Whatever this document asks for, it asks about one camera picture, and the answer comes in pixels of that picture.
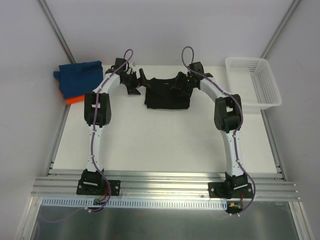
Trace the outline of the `black t shirt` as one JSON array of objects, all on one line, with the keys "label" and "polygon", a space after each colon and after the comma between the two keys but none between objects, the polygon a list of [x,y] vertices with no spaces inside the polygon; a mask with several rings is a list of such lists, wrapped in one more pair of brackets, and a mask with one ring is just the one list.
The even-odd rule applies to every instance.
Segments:
[{"label": "black t shirt", "polygon": [[152,78],[146,87],[144,104],[148,109],[186,110],[190,107],[192,89],[173,88],[175,79]]}]

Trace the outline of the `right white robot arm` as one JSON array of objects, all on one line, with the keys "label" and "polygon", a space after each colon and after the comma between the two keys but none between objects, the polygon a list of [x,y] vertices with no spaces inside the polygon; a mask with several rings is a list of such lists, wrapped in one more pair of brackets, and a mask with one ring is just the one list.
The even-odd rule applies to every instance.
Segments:
[{"label": "right white robot arm", "polygon": [[214,102],[214,125],[222,135],[227,166],[224,182],[217,183],[213,192],[219,198],[241,197],[250,187],[249,175],[241,160],[239,133],[244,120],[241,97],[218,86],[201,62],[193,62],[186,68],[187,73],[180,71],[171,79],[147,79],[143,69],[139,69],[139,75],[131,72],[121,83],[127,93],[133,95],[139,94],[139,87],[145,87],[144,103],[154,110],[186,110],[195,88],[206,93]]}]

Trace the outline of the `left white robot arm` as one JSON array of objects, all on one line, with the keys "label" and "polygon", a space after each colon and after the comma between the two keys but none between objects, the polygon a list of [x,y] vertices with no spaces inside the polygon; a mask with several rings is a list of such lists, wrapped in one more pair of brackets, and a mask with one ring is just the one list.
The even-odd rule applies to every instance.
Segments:
[{"label": "left white robot arm", "polygon": [[104,191],[105,140],[107,125],[111,121],[110,94],[120,85],[126,87],[129,95],[140,95],[138,88],[144,80],[137,77],[134,67],[125,58],[116,58],[115,64],[106,72],[102,82],[84,95],[84,120],[89,129],[88,160],[81,175],[93,194]]}]

